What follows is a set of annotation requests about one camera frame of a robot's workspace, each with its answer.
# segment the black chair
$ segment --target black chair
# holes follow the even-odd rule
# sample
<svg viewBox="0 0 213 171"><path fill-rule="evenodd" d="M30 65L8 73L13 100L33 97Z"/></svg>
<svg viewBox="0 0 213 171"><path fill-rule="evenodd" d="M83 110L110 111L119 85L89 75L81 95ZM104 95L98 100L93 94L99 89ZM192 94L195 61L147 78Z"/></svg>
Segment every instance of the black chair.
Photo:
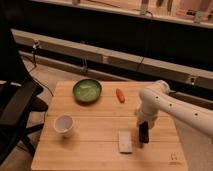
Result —
<svg viewBox="0 0 213 171"><path fill-rule="evenodd" d="M34 155L28 135L43 124L27 128L27 122L31 111L47 111L47 104L37 97L42 91L25 68L0 6L0 165L19 141Z"/></svg>

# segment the wooden table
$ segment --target wooden table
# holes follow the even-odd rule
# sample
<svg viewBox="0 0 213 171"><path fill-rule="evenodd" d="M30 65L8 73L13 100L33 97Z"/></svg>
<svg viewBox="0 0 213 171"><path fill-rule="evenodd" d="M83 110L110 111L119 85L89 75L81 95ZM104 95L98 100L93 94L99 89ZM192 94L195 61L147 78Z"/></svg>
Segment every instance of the wooden table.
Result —
<svg viewBox="0 0 213 171"><path fill-rule="evenodd" d="M91 105L75 102L75 82L59 82L49 107L32 170L96 170L96 171L176 171L187 170L187 163L173 120L160 112L150 131L150 143L138 143L134 109L141 101L138 92L148 82L100 82L102 94ZM123 90L126 101L119 103L115 89ZM75 133L64 139L54 132L53 121L60 114L75 120ZM118 131L130 131L133 153L121 154Z"/></svg>

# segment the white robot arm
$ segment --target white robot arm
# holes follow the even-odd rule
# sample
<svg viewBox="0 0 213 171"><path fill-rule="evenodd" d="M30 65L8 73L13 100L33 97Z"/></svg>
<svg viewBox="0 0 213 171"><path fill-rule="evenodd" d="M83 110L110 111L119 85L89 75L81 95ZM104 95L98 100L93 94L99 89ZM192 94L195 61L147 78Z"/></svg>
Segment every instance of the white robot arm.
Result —
<svg viewBox="0 0 213 171"><path fill-rule="evenodd" d="M161 80L140 91L143 103L136 110L138 124L153 121L162 110L213 138L213 111L174 99L169 92L169 85Z"/></svg>

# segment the white cup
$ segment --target white cup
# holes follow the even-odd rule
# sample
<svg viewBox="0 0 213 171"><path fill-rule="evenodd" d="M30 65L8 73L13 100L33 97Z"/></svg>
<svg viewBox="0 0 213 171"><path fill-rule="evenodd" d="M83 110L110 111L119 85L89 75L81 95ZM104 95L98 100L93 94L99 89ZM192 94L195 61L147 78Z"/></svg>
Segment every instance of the white cup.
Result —
<svg viewBox="0 0 213 171"><path fill-rule="evenodd" d="M74 132L74 121L69 115L60 115L54 121L54 129L63 137L68 138Z"/></svg>

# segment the green bowl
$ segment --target green bowl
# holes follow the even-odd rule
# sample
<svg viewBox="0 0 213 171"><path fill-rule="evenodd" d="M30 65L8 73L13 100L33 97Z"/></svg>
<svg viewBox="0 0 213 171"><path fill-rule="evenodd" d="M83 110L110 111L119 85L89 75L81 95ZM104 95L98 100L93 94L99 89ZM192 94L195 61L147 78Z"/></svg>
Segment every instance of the green bowl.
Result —
<svg viewBox="0 0 213 171"><path fill-rule="evenodd" d="M93 79L78 81L73 87L73 95L78 102L91 103L96 101L101 94L101 84Z"/></svg>

